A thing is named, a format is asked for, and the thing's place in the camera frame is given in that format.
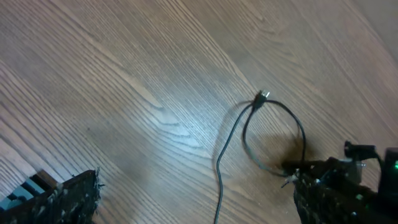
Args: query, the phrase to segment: black plug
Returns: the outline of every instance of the black plug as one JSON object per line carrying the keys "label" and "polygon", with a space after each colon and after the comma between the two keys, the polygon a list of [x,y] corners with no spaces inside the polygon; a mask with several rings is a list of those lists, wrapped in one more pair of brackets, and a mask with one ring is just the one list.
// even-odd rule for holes
{"label": "black plug", "polygon": [[256,97],[255,97],[255,99],[253,101],[253,110],[257,110],[260,107],[262,107],[264,105],[264,103],[267,101],[268,96],[269,96],[269,92],[266,92],[264,90],[260,91],[256,95]]}

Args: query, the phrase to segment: wood grain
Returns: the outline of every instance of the wood grain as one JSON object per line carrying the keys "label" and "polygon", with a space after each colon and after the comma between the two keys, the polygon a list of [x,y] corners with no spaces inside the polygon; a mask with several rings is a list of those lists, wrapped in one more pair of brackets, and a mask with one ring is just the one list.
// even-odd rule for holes
{"label": "wood grain", "polygon": [[[215,158],[260,89],[302,120],[308,158],[398,145],[398,66],[352,0],[5,0],[0,29],[0,197],[41,169],[100,167],[96,223],[211,223]],[[300,154],[297,131],[268,106],[249,142],[278,164]],[[220,223],[297,223],[293,187],[239,134]],[[369,162],[364,183],[378,175]]]}

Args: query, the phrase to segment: cable connector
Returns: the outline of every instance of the cable connector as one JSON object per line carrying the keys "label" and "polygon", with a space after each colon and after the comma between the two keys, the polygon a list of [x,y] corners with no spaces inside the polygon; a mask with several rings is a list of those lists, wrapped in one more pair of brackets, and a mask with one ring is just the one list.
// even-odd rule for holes
{"label": "cable connector", "polygon": [[256,97],[255,97],[255,99],[253,101],[253,109],[257,110],[260,107],[262,107],[264,105],[264,103],[267,101],[268,96],[269,96],[269,92],[266,92],[264,90],[260,91],[256,95]]}

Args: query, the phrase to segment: looped black cord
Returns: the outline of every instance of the looped black cord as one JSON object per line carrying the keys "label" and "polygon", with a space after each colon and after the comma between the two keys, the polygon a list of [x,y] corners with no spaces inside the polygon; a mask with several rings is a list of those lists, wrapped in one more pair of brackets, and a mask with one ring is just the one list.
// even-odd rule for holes
{"label": "looped black cord", "polygon": [[219,183],[220,183],[220,196],[219,196],[219,199],[218,199],[218,206],[217,206],[217,210],[216,210],[216,215],[215,215],[214,224],[217,224],[217,222],[218,222],[218,216],[219,216],[219,214],[220,214],[220,209],[221,209],[221,202],[222,202],[222,200],[223,200],[223,182],[222,182],[222,180],[221,180],[220,161],[221,161],[221,158],[222,158],[222,156],[223,156],[223,154],[224,154],[226,148],[228,147],[229,142],[231,141],[232,135],[233,135],[233,133],[235,132],[235,129],[236,129],[236,127],[238,126],[239,121],[241,120],[243,114],[244,114],[250,107],[252,107],[252,111],[250,112],[250,114],[249,114],[249,116],[248,116],[248,119],[246,120],[246,123],[244,124],[243,132],[242,132],[242,140],[243,140],[243,146],[244,146],[245,150],[248,152],[250,158],[251,158],[252,160],[254,160],[254,162],[256,162],[256,164],[260,167],[260,169],[264,169],[264,170],[266,170],[266,171],[270,172],[271,174],[276,175],[276,176],[278,176],[278,177],[287,177],[287,175],[284,174],[282,171],[277,172],[277,171],[271,169],[270,167],[264,165],[263,163],[261,163],[261,162],[259,161],[259,159],[257,159],[257,157],[254,155],[254,153],[252,152],[252,150],[251,150],[249,144],[248,144],[247,141],[246,141],[246,132],[247,132],[247,130],[248,130],[249,122],[250,122],[251,118],[253,117],[253,114],[254,114],[260,107],[262,107],[264,103],[272,103],[272,104],[275,104],[275,105],[277,105],[277,106],[280,106],[282,109],[284,109],[286,112],[288,112],[288,114],[291,115],[291,116],[293,117],[293,119],[296,121],[297,125],[299,126],[299,128],[300,128],[300,130],[301,130],[302,137],[303,137],[303,152],[302,152],[301,161],[303,162],[304,159],[305,159],[305,148],[306,148],[306,144],[307,144],[307,143],[306,143],[306,139],[305,139],[304,128],[303,128],[303,126],[302,126],[300,120],[299,120],[298,117],[296,117],[296,115],[294,115],[293,112],[292,112],[290,109],[288,109],[288,107],[286,107],[283,103],[281,103],[281,102],[279,102],[279,101],[276,101],[276,100],[268,100],[267,97],[268,97],[268,94],[265,95],[264,92],[260,92],[260,93],[256,96],[256,98],[254,99],[254,101],[253,101],[250,105],[248,105],[247,107],[245,107],[245,108],[242,110],[241,114],[238,116],[237,120],[235,121],[235,124],[234,124],[234,126],[233,126],[233,128],[232,128],[232,130],[231,130],[231,132],[230,132],[230,134],[229,134],[229,136],[228,136],[227,141],[225,142],[225,145],[224,145],[223,150],[221,150],[221,153],[220,153],[220,155],[218,156],[217,163],[216,163],[216,171],[217,171],[217,177],[218,177],[218,180],[219,180]]}

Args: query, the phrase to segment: power cord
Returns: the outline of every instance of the power cord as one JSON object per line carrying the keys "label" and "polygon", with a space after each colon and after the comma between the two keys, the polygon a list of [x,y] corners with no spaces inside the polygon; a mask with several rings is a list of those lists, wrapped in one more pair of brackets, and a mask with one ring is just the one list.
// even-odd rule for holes
{"label": "power cord", "polygon": [[293,112],[288,109],[288,107],[286,107],[283,103],[276,101],[276,100],[268,100],[268,96],[269,96],[269,92],[265,93],[264,91],[261,91],[260,93],[258,93],[254,99],[254,101],[252,103],[250,103],[249,105],[247,105],[247,107],[245,107],[241,114],[238,116],[238,118],[236,119],[234,126],[232,127],[231,132],[229,133],[228,139],[225,142],[224,148],[223,150],[221,150],[220,155],[218,156],[217,159],[217,163],[216,163],[216,171],[217,171],[217,177],[218,177],[218,182],[220,184],[220,196],[218,198],[218,206],[216,209],[216,215],[215,215],[215,219],[214,219],[214,224],[218,223],[218,216],[220,214],[220,210],[221,210],[221,202],[223,200],[223,181],[221,180],[221,173],[220,173],[220,161],[221,158],[223,157],[223,154],[226,150],[226,148],[228,147],[229,142],[231,141],[232,135],[235,132],[236,127],[238,126],[239,121],[241,120],[242,116],[245,114],[245,112],[251,107],[252,110],[248,116],[248,119],[246,120],[244,127],[243,127],[243,131],[242,131],[242,141],[243,141],[243,146],[245,148],[245,150],[247,151],[249,157],[254,160],[254,162],[259,166],[260,169],[264,169],[268,172],[270,172],[272,175],[276,175],[278,177],[287,177],[288,175],[283,173],[281,170],[274,170],[268,166],[266,166],[265,164],[263,164],[262,162],[260,162],[259,159],[257,159],[257,157],[254,155],[253,151],[251,150],[249,144],[246,141],[246,132],[248,130],[248,126],[249,126],[249,122],[251,120],[251,118],[253,117],[254,113],[258,111],[259,108],[261,108],[264,103],[272,103],[274,105],[280,106],[283,110],[285,110],[289,115],[291,115],[291,117],[293,117],[293,119],[295,120],[295,122],[297,123],[297,125],[299,126],[301,133],[302,133],[302,138],[303,138],[303,151],[302,151],[302,157],[301,157],[301,161],[304,162],[305,160],[305,148],[306,148],[306,139],[305,139],[305,133],[304,133],[304,128],[300,122],[300,120],[298,119],[298,117],[296,117],[296,115],[293,114]]}

